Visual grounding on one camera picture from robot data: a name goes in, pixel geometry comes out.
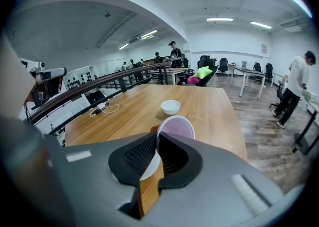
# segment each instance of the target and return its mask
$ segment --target black railing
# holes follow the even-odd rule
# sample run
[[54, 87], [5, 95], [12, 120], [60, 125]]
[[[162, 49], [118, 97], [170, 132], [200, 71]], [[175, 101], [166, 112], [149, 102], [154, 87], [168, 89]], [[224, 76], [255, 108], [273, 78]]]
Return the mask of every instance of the black railing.
[[[152, 73], [152, 74], [154, 74], [153, 76], [150, 76], [146, 79], [139, 80], [136, 83], [132, 83], [128, 87], [126, 86], [124, 79], [123, 79], [124, 77], [129, 77], [130, 75], [134, 75], [136, 73], [140, 74], [142, 71], [147, 71], [147, 70], [158, 70], [158, 72]], [[107, 97], [105, 97], [97, 102], [94, 102], [93, 104], [91, 104], [87, 108], [85, 108], [85, 109], [81, 110], [80, 112], [78, 112], [77, 114], [73, 115], [71, 118], [69, 118], [68, 120], [63, 122], [61, 125], [57, 126], [57, 128], [55, 128], [51, 132], [51, 133], [54, 133], [57, 130], [59, 130], [58, 127], [59, 128], [63, 127], [65, 124], [69, 123], [70, 121], [72, 121], [76, 117], [85, 113], [87, 110], [96, 107], [99, 103], [107, 101], [108, 99], [112, 98], [113, 96], [115, 96], [119, 93], [123, 93], [123, 92], [133, 88], [134, 86], [140, 85], [142, 83], [147, 83], [151, 79], [158, 79], [159, 81], [157, 82], [157, 84], [159, 84], [159, 83], [163, 84], [164, 81], [167, 84], [167, 74], [166, 74], [165, 63], [142, 66], [142, 67], [138, 67], [138, 68], [134, 68], [134, 69], [115, 72], [115, 73], [97, 78], [96, 80], [87, 82], [86, 84], [81, 85], [79, 87], [68, 90], [68, 91], [62, 93], [61, 95], [55, 97], [54, 99], [50, 100], [49, 102], [47, 102], [43, 106], [41, 106], [36, 112], [34, 112], [31, 115], [31, 117], [29, 117], [29, 121], [32, 124], [35, 124], [36, 122], [41, 120], [43, 117], [47, 116], [50, 112], [54, 111], [55, 109], [57, 109], [61, 105], [67, 103], [71, 99], [73, 99], [77, 96], [80, 96], [81, 94], [88, 92], [89, 90], [92, 90], [94, 88], [100, 87], [102, 85], [106, 85], [107, 83], [110, 83], [110, 82], [114, 82], [115, 88], [119, 89], [117, 92], [115, 92], [114, 94], [109, 95], [109, 96], [107, 96]]]

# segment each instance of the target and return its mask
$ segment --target wooden floor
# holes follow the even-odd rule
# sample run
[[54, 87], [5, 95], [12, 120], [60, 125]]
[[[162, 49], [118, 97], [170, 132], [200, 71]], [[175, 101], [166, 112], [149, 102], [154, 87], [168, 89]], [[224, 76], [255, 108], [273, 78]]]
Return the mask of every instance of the wooden floor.
[[[231, 86], [230, 77], [214, 76], [207, 86], [225, 90], [244, 133], [249, 163], [287, 193], [306, 182], [312, 160], [318, 152], [316, 145], [307, 156], [299, 151], [292, 153], [294, 134], [304, 129], [311, 114], [297, 107], [286, 122], [286, 129], [281, 129], [276, 125], [278, 118], [271, 113], [273, 108], [269, 108], [270, 103], [279, 102], [276, 97], [278, 87], [271, 88], [270, 83], [266, 83], [267, 87], [258, 100], [259, 83], [249, 80], [242, 97], [239, 97], [241, 84], [242, 77], [234, 78]], [[306, 135], [308, 141], [312, 142], [318, 132], [318, 126], [313, 123]]]

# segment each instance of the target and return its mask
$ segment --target white label strip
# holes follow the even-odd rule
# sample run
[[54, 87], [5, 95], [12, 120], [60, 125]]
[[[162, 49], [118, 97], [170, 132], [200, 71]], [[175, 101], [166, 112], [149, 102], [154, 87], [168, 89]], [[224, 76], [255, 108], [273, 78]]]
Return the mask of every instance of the white label strip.
[[92, 156], [90, 151], [82, 151], [82, 152], [79, 152], [79, 153], [74, 153], [74, 154], [67, 155], [66, 159], [69, 162], [72, 162], [72, 161], [82, 160], [82, 159], [90, 157], [90, 156]]

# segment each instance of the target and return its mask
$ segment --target man wearing black cap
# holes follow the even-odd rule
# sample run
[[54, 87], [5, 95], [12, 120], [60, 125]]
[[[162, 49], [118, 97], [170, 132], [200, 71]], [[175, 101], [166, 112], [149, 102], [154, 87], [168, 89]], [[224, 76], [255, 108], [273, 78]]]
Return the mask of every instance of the man wearing black cap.
[[181, 50], [179, 50], [176, 47], [176, 42], [172, 41], [170, 44], [168, 44], [169, 46], [171, 46], [171, 48], [173, 49], [170, 53], [171, 58], [173, 59], [173, 63], [171, 65], [172, 68], [181, 68], [181, 64], [182, 64], [182, 56], [181, 56]]

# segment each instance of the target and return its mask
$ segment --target white sneaker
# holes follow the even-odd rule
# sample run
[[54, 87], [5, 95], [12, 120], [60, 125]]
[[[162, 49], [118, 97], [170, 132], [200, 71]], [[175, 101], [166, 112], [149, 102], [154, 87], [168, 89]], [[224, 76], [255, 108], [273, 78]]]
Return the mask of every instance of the white sneaker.
[[281, 129], [284, 129], [284, 128], [285, 128], [279, 121], [277, 122], [277, 125], [278, 125]]
[[277, 114], [275, 113], [275, 110], [272, 110], [272, 112], [273, 112], [273, 116], [277, 116]]

